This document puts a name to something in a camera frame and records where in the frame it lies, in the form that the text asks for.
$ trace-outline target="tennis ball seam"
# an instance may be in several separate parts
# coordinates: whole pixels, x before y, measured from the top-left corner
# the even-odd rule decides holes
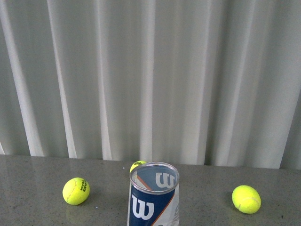
[[[69,195],[68,195],[68,197],[66,198],[66,200],[67,200],[67,202],[69,203],[69,198],[70,198],[70,196],[73,194],[73,192],[74,192],[74,189],[76,188],[76,186],[77,186],[77,182],[76,182],[76,180],[73,180],[74,182],[75,182],[75,186],[73,187],[73,190],[69,193]]]
[[[259,207],[259,208],[261,207],[261,205],[260,205],[260,203],[258,202],[257,199],[255,199],[254,197],[246,197],[246,198],[243,198],[243,199],[239,202],[239,206],[238,206],[238,209],[239,209],[239,210],[240,210],[241,203],[242,203],[244,200],[246,200],[246,199],[253,199],[253,200],[257,203],[258,207]]]

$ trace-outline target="granite countertop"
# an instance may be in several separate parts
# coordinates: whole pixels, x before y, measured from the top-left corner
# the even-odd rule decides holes
[[[125,226],[132,162],[0,155],[0,225]],[[301,225],[301,171],[174,164],[180,173],[181,226]],[[78,206],[62,197],[71,178],[91,188]],[[231,194],[250,185],[261,195],[259,211],[235,209]]]

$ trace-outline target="can rim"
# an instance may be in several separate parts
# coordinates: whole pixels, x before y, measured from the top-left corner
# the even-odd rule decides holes
[[[149,190],[149,189],[146,189],[146,188],[143,188],[143,187],[140,187],[138,186],[132,179],[132,175],[137,172],[140,168],[144,168],[144,167],[148,167],[148,166],[156,166],[156,165],[161,165],[161,166],[165,166],[165,167],[168,167],[170,169],[172,169],[175,174],[176,174],[176,177],[177,177],[177,180],[176,180],[176,183],[174,184],[174,186],[172,186],[171,188],[167,189],[167,190],[164,190],[164,191],[152,191],[152,190]],[[173,191],[179,184],[179,181],[180,181],[180,175],[179,175],[179,172],[178,170],[176,169],[176,167],[174,167],[173,165],[171,164],[168,164],[168,163],[165,163],[165,162],[160,162],[160,161],[153,161],[153,162],[147,162],[147,163],[144,163],[144,164],[141,164],[137,167],[135,167],[131,172],[130,172],[130,181],[131,181],[131,184],[134,186],[134,188],[136,188],[137,190],[139,191],[142,191],[144,193],[147,193],[147,194],[166,194],[168,192],[171,192]]]

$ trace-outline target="blue label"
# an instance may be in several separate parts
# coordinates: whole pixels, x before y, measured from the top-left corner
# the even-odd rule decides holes
[[[168,191],[174,187],[178,179],[175,172],[168,167],[155,166],[137,171],[137,179],[151,191]]]
[[[164,212],[174,196],[174,190],[155,195],[140,192],[131,185],[129,225],[151,226]]]

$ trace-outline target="head logo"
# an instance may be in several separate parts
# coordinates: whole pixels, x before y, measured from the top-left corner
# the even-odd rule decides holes
[[[145,202],[137,199],[134,195],[132,195],[133,198],[133,214],[137,218],[142,218],[143,220],[148,220],[152,217],[154,214],[154,204],[151,202],[147,202],[146,205],[149,207],[149,212],[147,215],[145,215]],[[137,203],[139,203],[139,211],[137,212]]]
[[[156,173],[156,184],[160,188],[172,188],[174,186],[174,176],[169,175],[168,173]]]
[[[85,192],[86,189],[87,189],[87,182],[85,180],[82,180],[80,190]]]

